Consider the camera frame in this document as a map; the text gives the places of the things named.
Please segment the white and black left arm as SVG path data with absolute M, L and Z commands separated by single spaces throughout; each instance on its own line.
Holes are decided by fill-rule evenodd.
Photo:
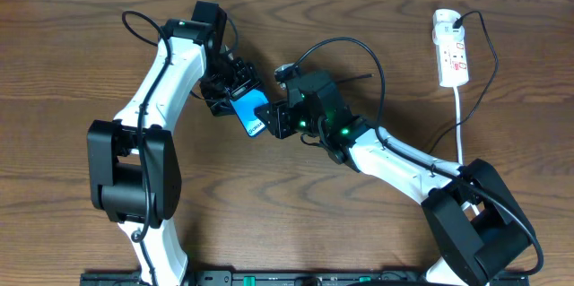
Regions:
M 250 137 L 266 125 L 255 114 L 266 104 L 252 64 L 223 43 L 231 24 L 216 3 L 199 1 L 190 19 L 156 25 L 157 54 L 133 98 L 112 120 L 95 120 L 87 133 L 93 206 L 130 238 L 136 273 L 84 273 L 82 285 L 182 285 L 188 256 L 173 219 L 182 177 L 173 132 L 187 99 L 216 116 L 236 116 Z

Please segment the blue Galaxy smartphone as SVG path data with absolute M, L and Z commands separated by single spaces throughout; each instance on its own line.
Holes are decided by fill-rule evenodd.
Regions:
M 266 95 L 259 89 L 253 89 L 241 98 L 230 102 L 240 123 L 251 138 L 258 136 L 265 130 L 266 124 L 256 116 L 255 109 L 267 103 Z

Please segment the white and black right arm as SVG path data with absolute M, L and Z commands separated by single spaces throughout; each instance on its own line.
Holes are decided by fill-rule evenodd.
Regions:
M 318 138 L 337 164 L 379 178 L 422 207 L 440 259 L 425 274 L 431 283 L 488 285 L 540 271 L 544 256 L 524 272 L 509 265 L 527 248 L 540 251 L 533 226 L 498 171 L 476 159 L 468 165 L 434 158 L 351 112 L 325 71 L 294 76 L 287 97 L 255 109 L 271 134 Z

